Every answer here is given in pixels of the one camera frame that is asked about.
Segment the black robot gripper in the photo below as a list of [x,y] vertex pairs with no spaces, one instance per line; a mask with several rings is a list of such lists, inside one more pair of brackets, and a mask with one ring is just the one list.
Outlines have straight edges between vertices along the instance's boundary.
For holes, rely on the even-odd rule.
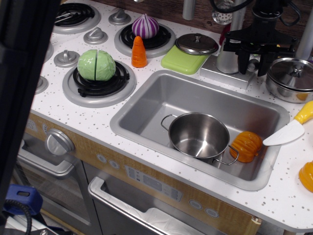
[[299,40],[276,30],[277,20],[283,14],[282,9],[253,9],[252,24],[244,29],[233,30],[225,34],[224,51],[238,55],[238,69],[245,74],[250,54],[259,54],[260,62],[257,76],[267,73],[273,54],[292,55]]

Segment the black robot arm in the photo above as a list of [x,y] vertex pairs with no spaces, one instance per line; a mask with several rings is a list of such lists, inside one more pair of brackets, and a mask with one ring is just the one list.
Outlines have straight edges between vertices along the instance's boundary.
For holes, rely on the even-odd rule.
[[299,40],[275,29],[287,5],[292,5],[290,0],[258,0],[252,8],[252,24],[225,34],[224,51],[238,56],[239,73],[246,73],[252,54],[260,55],[258,76],[265,75],[278,57],[294,56]]

